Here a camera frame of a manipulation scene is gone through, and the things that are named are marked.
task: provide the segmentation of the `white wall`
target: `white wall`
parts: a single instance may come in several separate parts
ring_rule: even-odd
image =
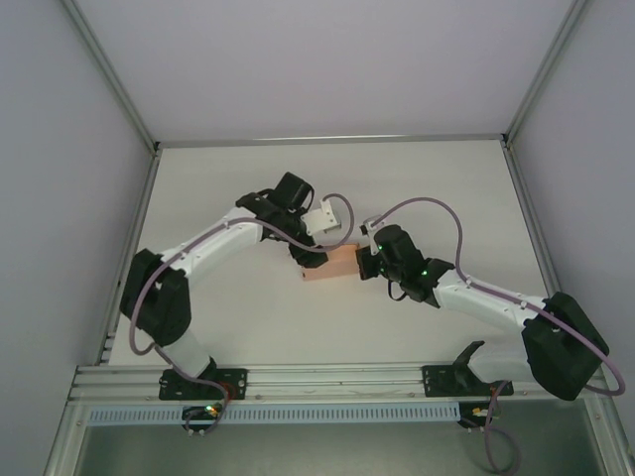
[[[572,0],[78,0],[161,141],[500,133]]]
[[[0,14],[0,461],[42,474],[149,156],[61,4]]]
[[[564,290],[627,379],[635,441],[635,3],[596,1],[516,143]]]

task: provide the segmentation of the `glass panel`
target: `glass panel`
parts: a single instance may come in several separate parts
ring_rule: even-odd
[[[603,474],[583,402],[504,402],[497,422],[523,453],[521,474]],[[500,465],[507,442],[493,435]],[[180,426],[89,428],[76,476],[485,475],[480,431],[456,423],[227,425],[201,438]]]

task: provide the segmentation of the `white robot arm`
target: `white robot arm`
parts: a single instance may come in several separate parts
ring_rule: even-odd
[[[276,188],[244,195],[220,220],[189,241],[158,254],[140,251],[131,265],[121,311],[134,318],[136,326],[152,337],[176,368],[195,378],[213,380],[216,364],[190,331],[190,289],[231,255],[264,239],[283,241],[272,227],[297,243],[315,247],[313,236],[340,223],[328,199],[313,211],[304,208],[310,193],[315,192],[308,183],[286,173]],[[293,243],[289,249],[306,268],[327,261],[326,253],[309,252]],[[143,293],[150,277],[161,268],[165,271]]]
[[[392,283],[402,289],[404,294],[395,300],[410,298],[463,312],[510,336],[503,342],[472,342],[451,366],[425,367],[425,389],[431,397],[479,392],[487,396],[493,383],[516,381],[538,382],[553,395],[574,400],[601,361],[579,340],[545,320],[541,311],[608,354],[608,346],[580,306],[564,293],[549,298],[525,296],[463,275],[452,263],[424,258],[406,231],[378,217],[366,220],[362,233],[370,237],[370,246],[357,251],[362,280],[383,276],[389,290]]]

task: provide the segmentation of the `white bracket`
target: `white bracket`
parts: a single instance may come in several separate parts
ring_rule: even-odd
[[[371,216],[370,218],[366,218],[362,227],[362,229],[366,230],[368,238],[370,238],[370,254],[373,256],[379,253],[379,247],[377,246],[377,243],[375,243],[375,233],[377,233],[386,225],[385,221],[376,223],[377,219],[380,217],[381,215],[375,215]]]
[[[335,216],[330,200],[320,200],[319,208],[305,213],[300,219],[307,226],[309,236],[341,228],[341,222]]]

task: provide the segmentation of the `cable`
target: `cable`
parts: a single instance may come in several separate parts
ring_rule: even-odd
[[[416,203],[419,201],[424,201],[424,202],[429,202],[429,203],[434,203],[436,205],[439,205],[440,207],[444,208],[445,211],[447,211],[451,215],[451,217],[454,219],[454,223],[456,224],[456,230],[458,231],[458,240],[456,242],[456,255],[454,259],[454,265],[456,266],[456,272],[458,273],[460,278],[463,280],[464,283],[467,283],[468,276],[463,272],[463,270],[460,267],[460,254],[463,247],[463,227],[460,223],[458,215],[456,215],[454,210],[452,210],[449,207],[449,205],[447,205],[443,201],[440,201],[436,198],[427,197],[427,196],[418,196],[415,198],[404,200],[401,203],[396,204],[391,209],[389,209],[386,213],[384,213],[379,218],[377,218],[377,220],[375,220],[375,222],[372,223],[372,226],[376,226],[378,223],[381,223],[388,216],[392,215],[395,211],[402,208],[403,206],[409,205],[411,203]],[[522,303],[522,300],[515,296],[506,295],[505,293],[501,293],[500,291],[493,290],[491,288],[480,285],[478,283],[470,282],[469,285],[475,288],[476,290],[479,290],[483,293],[487,293],[496,298],[507,300],[513,304],[521,305]],[[617,397],[624,394],[624,392],[626,391],[626,382],[624,382],[624,377],[622,377],[622,374],[619,372],[619,370],[617,369],[617,366],[613,363],[613,361],[610,360],[608,356],[606,356],[601,350],[599,350],[595,344],[593,344],[590,340],[588,340],[586,337],[584,337],[582,334],[577,332],[575,329],[573,329],[571,326],[569,326],[565,322],[562,322],[560,319],[558,319],[554,315],[546,312],[544,309],[541,309],[537,307],[536,305],[531,304],[530,302],[527,302],[527,308],[529,308],[533,312],[536,312],[537,314],[539,314],[540,316],[548,320],[550,323],[554,324],[555,326],[564,330],[571,336],[575,337],[575,339],[577,339],[582,345],[584,345],[588,350],[590,350],[593,354],[595,354],[595,356],[598,359],[600,359],[606,365],[606,367],[608,367],[608,369],[611,371],[611,373],[615,377],[615,380],[617,381],[616,390],[604,390],[604,389],[599,389],[597,387],[593,387],[591,385],[586,385],[584,387],[587,390],[591,390],[592,392],[596,392],[598,394],[606,395],[609,397]]]
[[[191,435],[191,431],[193,431],[193,429],[190,429],[191,420],[194,417],[198,417],[198,416],[201,416],[201,415],[205,415],[205,410],[198,409],[198,410],[194,410],[194,411],[188,412],[188,416],[186,417],[186,424],[184,425],[184,427],[186,428],[186,431],[190,435]],[[202,434],[207,434],[210,428],[212,428],[212,426],[209,426],[208,428],[206,428],[203,431]]]
[[[301,248],[303,250],[312,252],[312,253],[327,253],[329,251],[336,250],[337,248],[339,248],[340,246],[345,244],[348,241],[348,239],[350,238],[350,235],[352,235],[353,230],[355,228],[355,213],[353,211],[352,205],[350,204],[350,201],[348,201],[348,198],[346,198],[344,195],[342,195],[340,193],[329,193],[329,194],[325,195],[322,198],[322,200],[327,200],[327,199],[332,198],[332,197],[333,198],[338,198],[344,203],[344,205],[346,206],[346,208],[348,210],[348,216],[349,216],[348,230],[346,231],[346,234],[344,235],[344,237],[339,242],[337,242],[335,245],[322,246],[320,248],[311,248],[311,247],[305,245],[304,243],[299,242],[295,238],[289,236],[287,233],[282,231],[280,228],[278,228],[278,227],[276,227],[274,225],[271,225],[271,224],[269,224],[269,223],[267,223],[265,221],[259,220],[257,218],[249,218],[249,217],[235,218],[233,220],[228,220],[225,223],[221,223],[218,226],[213,227],[212,229],[210,229],[206,233],[203,233],[198,238],[196,238],[191,243],[189,243],[187,246],[185,246],[185,248],[183,250],[181,250],[180,253],[175,254],[173,257],[169,258],[167,261],[162,263],[162,265],[159,268],[157,268],[157,270],[150,276],[150,278],[148,279],[148,281],[146,282],[144,287],[141,289],[141,292],[139,293],[139,296],[137,297],[137,301],[135,302],[135,306],[133,308],[132,315],[130,316],[130,330],[128,332],[128,342],[130,344],[130,349],[136,355],[146,355],[146,354],[148,354],[150,351],[152,351],[154,349],[154,350],[157,351],[157,353],[169,365],[171,365],[173,367],[175,372],[177,372],[177,374],[179,374],[183,379],[188,380],[190,382],[193,382],[195,384],[209,385],[209,386],[219,390],[222,393],[222,396],[223,396],[222,409],[221,409],[220,413],[218,414],[218,417],[216,418],[216,420],[205,431],[205,433],[207,433],[209,431],[212,431],[218,425],[218,423],[220,422],[222,416],[225,413],[225,409],[227,408],[227,404],[229,403],[229,395],[227,394],[227,391],[225,390],[225,388],[222,387],[221,385],[217,384],[216,382],[212,382],[210,380],[197,379],[195,377],[192,377],[192,376],[188,375],[178,365],[176,365],[175,362],[173,362],[170,359],[170,357],[168,357],[168,355],[166,355],[166,353],[161,349],[161,347],[157,346],[154,342],[151,343],[147,348],[145,348],[143,350],[141,350],[141,349],[139,349],[137,347],[137,343],[136,343],[136,340],[135,340],[135,333],[136,333],[136,330],[137,330],[137,320],[139,319],[139,312],[141,311],[141,305],[143,304],[143,301],[146,299],[146,296],[148,295],[148,292],[150,291],[150,289],[152,288],[154,283],[157,281],[157,279],[176,260],[178,260],[181,256],[184,256],[187,253],[189,253],[191,250],[193,250],[196,246],[198,246],[200,243],[202,243],[203,241],[205,241],[209,237],[211,237],[211,236],[215,235],[216,233],[226,229],[227,227],[230,227],[230,226],[233,226],[233,225],[237,225],[238,223],[256,223],[256,224],[258,224],[258,225],[260,225],[260,226],[262,226],[264,228],[267,228],[267,229],[273,231],[274,233],[278,234],[279,236],[285,238],[289,243],[292,243],[293,245],[296,245],[297,247],[299,247],[299,248]]]
[[[485,454],[487,454],[487,461],[489,461],[490,466],[494,468],[494,471],[496,471],[498,474],[502,476],[512,476],[516,474],[518,470],[520,469],[520,465],[523,459],[520,446],[518,445],[516,438],[514,438],[514,436],[512,436],[512,434],[509,431],[503,428],[499,428],[498,426],[492,426],[492,419],[494,418],[494,410],[496,409],[496,407],[498,407],[498,396],[503,392],[503,390],[505,390],[505,387],[507,386],[508,383],[509,382],[507,381],[503,381],[498,386],[498,388],[492,395],[491,400],[489,401],[489,407],[487,408],[487,416],[485,417],[484,437],[485,437]],[[512,448],[514,449],[514,464],[512,464],[512,467],[506,471],[500,469],[494,462],[494,456],[492,454],[492,447],[491,447],[492,445],[490,440],[492,431],[500,433],[505,438],[507,438],[507,440],[512,445]]]
[[[316,199],[316,190],[311,187],[311,201],[309,202],[309,206],[307,206],[307,210],[311,210],[311,207],[314,206],[314,200]]]
[[[220,420],[224,417],[225,415],[225,411],[227,410],[227,405],[229,404],[229,394],[227,393],[227,391],[225,390],[225,388],[212,381],[212,380],[204,380],[204,379],[197,379],[196,377],[192,377],[190,375],[188,375],[186,372],[184,372],[177,364],[175,364],[172,359],[170,357],[168,357],[168,355],[163,351],[163,349],[161,347],[154,346],[154,349],[157,351],[157,353],[166,361],[168,362],[168,365],[171,365],[172,368],[175,370],[175,372],[177,372],[177,374],[179,374],[179,376],[185,380],[188,380],[189,382],[192,382],[193,384],[200,384],[200,385],[209,385],[210,387],[213,387],[216,390],[219,390],[220,393],[222,394],[222,409],[220,409],[220,412],[218,412],[218,415],[216,416],[216,419],[212,421],[211,425],[208,426],[204,433],[207,434],[210,431],[212,431],[213,429],[215,429],[218,424],[220,423]],[[189,419],[186,420],[186,429],[190,430],[190,421],[191,419],[194,417],[194,415],[189,416]]]
[[[388,280],[388,298],[395,300],[396,302],[402,301],[406,298],[408,294],[403,293],[399,297],[393,297],[393,282]]]

